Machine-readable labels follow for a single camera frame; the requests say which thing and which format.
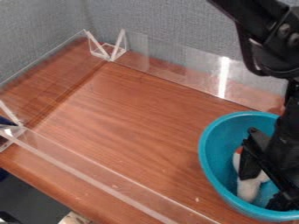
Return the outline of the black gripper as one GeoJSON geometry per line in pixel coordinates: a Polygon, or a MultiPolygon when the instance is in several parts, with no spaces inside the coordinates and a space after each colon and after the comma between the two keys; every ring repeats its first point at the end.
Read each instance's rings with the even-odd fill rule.
{"type": "Polygon", "coordinates": [[[265,204],[273,211],[299,210],[299,84],[286,86],[284,113],[274,121],[274,132],[266,136],[248,129],[240,147],[237,176],[241,180],[260,178],[262,172],[278,192],[265,204]]]}

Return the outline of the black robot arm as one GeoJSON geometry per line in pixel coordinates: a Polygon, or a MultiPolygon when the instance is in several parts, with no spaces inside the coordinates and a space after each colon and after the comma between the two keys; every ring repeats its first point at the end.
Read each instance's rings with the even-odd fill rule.
{"type": "Polygon", "coordinates": [[[277,193],[265,204],[299,210],[299,7],[277,0],[208,0],[233,21],[246,70],[286,80],[284,112],[266,135],[249,128],[237,159],[237,196],[250,201],[261,182],[277,193]]]}

